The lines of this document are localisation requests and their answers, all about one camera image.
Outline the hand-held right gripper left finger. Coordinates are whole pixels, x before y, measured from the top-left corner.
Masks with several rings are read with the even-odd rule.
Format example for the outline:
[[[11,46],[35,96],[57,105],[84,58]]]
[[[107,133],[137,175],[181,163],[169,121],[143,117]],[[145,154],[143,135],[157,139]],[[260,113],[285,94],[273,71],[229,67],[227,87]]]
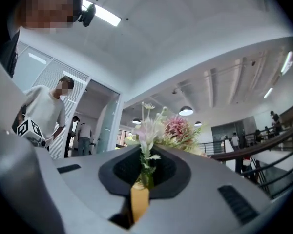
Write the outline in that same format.
[[[142,233],[141,229],[125,229],[110,221],[122,211],[125,198],[110,194],[98,176],[104,163],[137,148],[131,146],[97,155],[56,160],[47,150],[35,149],[43,181],[62,218],[64,233]]]

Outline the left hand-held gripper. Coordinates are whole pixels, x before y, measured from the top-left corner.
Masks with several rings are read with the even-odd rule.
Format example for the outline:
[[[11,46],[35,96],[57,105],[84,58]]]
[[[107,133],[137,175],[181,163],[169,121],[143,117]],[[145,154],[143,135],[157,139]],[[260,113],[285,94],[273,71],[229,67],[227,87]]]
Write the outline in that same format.
[[[37,123],[31,118],[26,119],[17,127],[17,135],[31,142],[35,147],[46,147],[46,140]]]

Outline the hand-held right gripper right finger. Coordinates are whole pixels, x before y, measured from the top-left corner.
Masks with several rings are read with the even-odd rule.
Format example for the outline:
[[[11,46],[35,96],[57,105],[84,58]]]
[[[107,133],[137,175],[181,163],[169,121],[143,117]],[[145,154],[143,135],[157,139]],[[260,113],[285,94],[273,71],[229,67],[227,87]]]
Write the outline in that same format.
[[[174,198],[152,200],[134,224],[136,234],[257,234],[272,220],[283,198],[271,201],[254,184],[211,158],[178,150],[191,169]]]

